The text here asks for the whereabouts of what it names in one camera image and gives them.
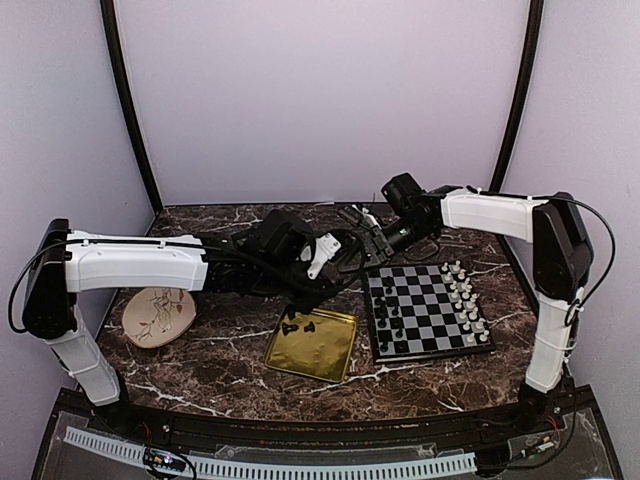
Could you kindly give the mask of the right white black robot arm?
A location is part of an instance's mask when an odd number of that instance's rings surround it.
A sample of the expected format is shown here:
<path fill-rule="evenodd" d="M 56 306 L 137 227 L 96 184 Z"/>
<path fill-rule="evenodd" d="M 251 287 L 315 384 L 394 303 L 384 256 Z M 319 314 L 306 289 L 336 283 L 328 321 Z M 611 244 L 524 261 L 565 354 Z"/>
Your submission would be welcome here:
<path fill-rule="evenodd" d="M 569 376 L 579 316 L 596 289 L 588 284 L 594 248 L 581 216 L 586 204 L 566 192 L 514 195 L 471 186 L 424 190 L 409 173 L 382 189 L 396 215 L 385 225 L 355 209 L 365 231 L 365 298 L 373 358 L 378 363 L 484 352 L 493 346 L 471 274 L 461 261 L 391 265 L 414 244 L 445 229 L 494 234 L 527 244 L 537 302 L 533 352 L 510 425 L 534 432 L 549 416 L 549 398 Z"/>

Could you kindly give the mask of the black silver chess board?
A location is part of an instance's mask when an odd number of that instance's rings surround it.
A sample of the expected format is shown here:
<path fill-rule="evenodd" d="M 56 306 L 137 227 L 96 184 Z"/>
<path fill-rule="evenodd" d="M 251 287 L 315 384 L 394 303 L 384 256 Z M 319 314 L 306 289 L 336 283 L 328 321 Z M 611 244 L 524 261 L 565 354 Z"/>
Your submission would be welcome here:
<path fill-rule="evenodd" d="M 398 265 L 405 271 L 407 288 L 402 288 L 400 296 L 401 316 L 406 328 L 409 352 L 391 358 L 380 358 L 373 338 L 372 307 L 367 285 L 368 271 L 364 276 L 364 295 L 369 315 L 368 328 L 372 345 L 373 359 L 376 364 L 400 363 L 444 359 L 472 354 L 491 353 L 495 342 L 490 332 L 488 344 L 465 347 L 462 335 L 456 325 L 452 307 L 447 303 L 446 288 L 435 264 Z"/>

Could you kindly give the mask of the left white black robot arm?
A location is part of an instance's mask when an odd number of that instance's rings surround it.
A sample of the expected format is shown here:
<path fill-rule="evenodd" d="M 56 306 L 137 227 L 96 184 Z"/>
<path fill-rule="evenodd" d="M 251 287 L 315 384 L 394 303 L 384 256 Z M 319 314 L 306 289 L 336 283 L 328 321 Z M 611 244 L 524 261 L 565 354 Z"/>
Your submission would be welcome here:
<path fill-rule="evenodd" d="M 124 383 L 86 330 L 78 294 L 101 289 L 168 288 L 188 292 L 286 297 L 308 313 L 338 289 L 323 276 L 341 244 L 296 215 L 272 210 L 233 235 L 119 237 L 73 230 L 53 220 L 17 284 L 25 288 L 18 333 L 45 341 L 101 417 L 120 436 L 141 427 Z"/>

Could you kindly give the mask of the gold square tray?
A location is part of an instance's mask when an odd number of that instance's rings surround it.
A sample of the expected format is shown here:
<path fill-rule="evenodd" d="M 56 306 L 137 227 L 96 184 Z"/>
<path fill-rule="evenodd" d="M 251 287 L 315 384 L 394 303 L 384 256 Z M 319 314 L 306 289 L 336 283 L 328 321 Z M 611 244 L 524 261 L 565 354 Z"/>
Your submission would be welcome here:
<path fill-rule="evenodd" d="M 302 331 L 284 336 L 283 322 L 305 325 L 313 321 L 316 331 Z M 314 309 L 309 315 L 297 315 L 293 320 L 284 311 L 270 337 L 264 355 L 266 367 L 329 383 L 340 383 L 349 369 L 358 320 L 324 309 Z"/>

